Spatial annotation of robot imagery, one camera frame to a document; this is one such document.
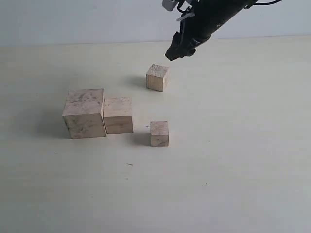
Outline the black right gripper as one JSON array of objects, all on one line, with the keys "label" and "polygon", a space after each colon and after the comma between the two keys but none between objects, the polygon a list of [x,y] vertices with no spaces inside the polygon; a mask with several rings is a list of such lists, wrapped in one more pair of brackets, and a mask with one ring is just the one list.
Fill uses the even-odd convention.
[{"label": "black right gripper", "polygon": [[199,45],[251,4],[251,0],[181,0],[180,32],[174,34],[165,57],[174,61],[193,56]]}]

